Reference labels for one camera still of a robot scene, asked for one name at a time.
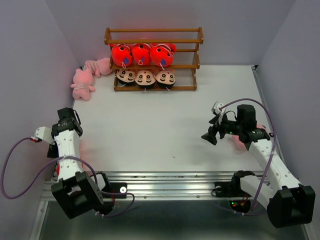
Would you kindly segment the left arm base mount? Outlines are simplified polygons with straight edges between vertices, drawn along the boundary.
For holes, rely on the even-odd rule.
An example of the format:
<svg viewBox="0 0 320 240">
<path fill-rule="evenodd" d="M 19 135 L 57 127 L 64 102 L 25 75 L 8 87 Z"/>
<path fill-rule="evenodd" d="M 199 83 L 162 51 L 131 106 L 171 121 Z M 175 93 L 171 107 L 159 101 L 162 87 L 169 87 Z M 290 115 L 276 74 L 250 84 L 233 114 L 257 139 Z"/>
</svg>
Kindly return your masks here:
<svg viewBox="0 0 320 240">
<path fill-rule="evenodd" d="M 106 199 L 103 205 L 94 209 L 95 215 L 102 218 L 117 217 L 124 213 L 123 210 L 116 210 L 116 199 L 126 199 L 127 183 L 110 182 L 105 172 L 96 173 L 97 185 L 102 192 L 102 197 Z"/>
</svg>

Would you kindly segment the doll plush orange cap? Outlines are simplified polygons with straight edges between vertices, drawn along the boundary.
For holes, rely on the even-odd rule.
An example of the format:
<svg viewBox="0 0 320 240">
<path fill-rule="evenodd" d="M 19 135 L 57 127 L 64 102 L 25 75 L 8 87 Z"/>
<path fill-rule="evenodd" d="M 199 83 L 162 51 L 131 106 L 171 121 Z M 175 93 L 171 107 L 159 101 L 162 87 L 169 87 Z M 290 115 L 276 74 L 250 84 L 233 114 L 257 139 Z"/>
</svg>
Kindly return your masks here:
<svg viewBox="0 0 320 240">
<path fill-rule="evenodd" d="M 125 87 L 135 84 L 136 72 L 133 69 L 119 69 L 116 72 L 116 78 L 121 85 Z"/>
</svg>

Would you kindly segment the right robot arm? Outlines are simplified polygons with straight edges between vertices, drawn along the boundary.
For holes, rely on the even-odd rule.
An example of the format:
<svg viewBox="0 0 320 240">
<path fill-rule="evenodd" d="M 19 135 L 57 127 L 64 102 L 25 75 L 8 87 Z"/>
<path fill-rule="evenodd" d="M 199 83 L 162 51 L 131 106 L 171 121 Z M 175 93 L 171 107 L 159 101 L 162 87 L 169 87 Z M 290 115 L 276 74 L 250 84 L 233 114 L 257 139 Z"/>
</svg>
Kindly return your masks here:
<svg viewBox="0 0 320 240">
<path fill-rule="evenodd" d="M 261 205 L 276 228 L 311 223 L 316 193 L 311 186 L 304 186 L 294 177 L 276 153 L 276 134 L 257 125 L 253 105 L 238 105 L 234 120 L 228 119 L 226 108 L 220 102 L 213 105 L 214 118 L 201 138 L 216 145 L 217 139 L 223 139 L 225 135 L 237 136 L 263 174 L 258 178 L 250 170 L 239 170 L 229 182 L 215 182 L 212 195 L 217 198 L 242 197 L 242 201 L 229 204 L 238 215 L 252 216 L 253 208 Z"/>
</svg>

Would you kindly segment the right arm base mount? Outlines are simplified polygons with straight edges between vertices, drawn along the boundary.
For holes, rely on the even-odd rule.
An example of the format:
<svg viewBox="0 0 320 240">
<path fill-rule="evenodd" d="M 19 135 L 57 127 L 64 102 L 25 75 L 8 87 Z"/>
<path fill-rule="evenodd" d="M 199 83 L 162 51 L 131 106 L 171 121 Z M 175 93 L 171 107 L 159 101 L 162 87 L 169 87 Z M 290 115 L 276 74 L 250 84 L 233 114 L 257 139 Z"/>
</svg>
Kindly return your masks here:
<svg viewBox="0 0 320 240">
<path fill-rule="evenodd" d="M 214 183 L 211 195 L 216 198 L 227 198 L 229 208 L 226 211 L 232 212 L 239 216 L 258 216 L 260 212 L 251 210 L 251 195 L 234 186 L 231 181 L 218 181 Z"/>
</svg>

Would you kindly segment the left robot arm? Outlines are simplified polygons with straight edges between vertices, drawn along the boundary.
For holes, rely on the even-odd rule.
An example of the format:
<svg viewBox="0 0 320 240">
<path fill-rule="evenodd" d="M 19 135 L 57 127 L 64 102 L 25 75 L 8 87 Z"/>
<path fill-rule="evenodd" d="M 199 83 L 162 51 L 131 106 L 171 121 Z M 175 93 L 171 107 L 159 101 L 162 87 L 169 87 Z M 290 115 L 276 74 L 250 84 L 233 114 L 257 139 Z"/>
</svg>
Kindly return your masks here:
<svg viewBox="0 0 320 240">
<path fill-rule="evenodd" d="M 113 202 L 104 203 L 103 197 L 111 193 L 111 184 L 103 179 L 97 182 L 84 172 L 80 159 L 81 121 L 75 110 L 65 107 L 57 111 L 59 120 L 51 128 L 57 151 L 57 183 L 51 192 L 69 219 L 90 210 L 105 217 L 111 213 Z"/>
</svg>

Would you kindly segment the red fish plush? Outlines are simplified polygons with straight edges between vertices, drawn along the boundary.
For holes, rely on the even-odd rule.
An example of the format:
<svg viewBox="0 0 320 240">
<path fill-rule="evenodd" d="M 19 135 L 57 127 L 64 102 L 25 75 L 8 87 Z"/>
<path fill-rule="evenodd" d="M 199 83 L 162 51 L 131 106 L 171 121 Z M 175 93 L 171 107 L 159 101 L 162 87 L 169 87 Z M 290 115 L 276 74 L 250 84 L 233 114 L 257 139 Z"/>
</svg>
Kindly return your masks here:
<svg viewBox="0 0 320 240">
<path fill-rule="evenodd" d="M 153 43 L 149 51 L 152 62 L 163 70 L 174 61 L 177 47 L 173 43 Z"/>
<path fill-rule="evenodd" d="M 131 47 L 131 53 L 134 61 L 139 66 L 146 66 L 151 63 L 150 57 L 151 45 L 148 43 L 135 43 Z"/>
<path fill-rule="evenodd" d="M 126 43 L 110 44 L 111 57 L 115 65 L 125 69 L 133 63 L 131 47 Z"/>
<path fill-rule="evenodd" d="M 60 164 L 58 163 L 57 165 L 56 165 L 56 174 L 57 174 L 57 176 L 59 176 L 59 174 L 60 174 Z"/>
</svg>

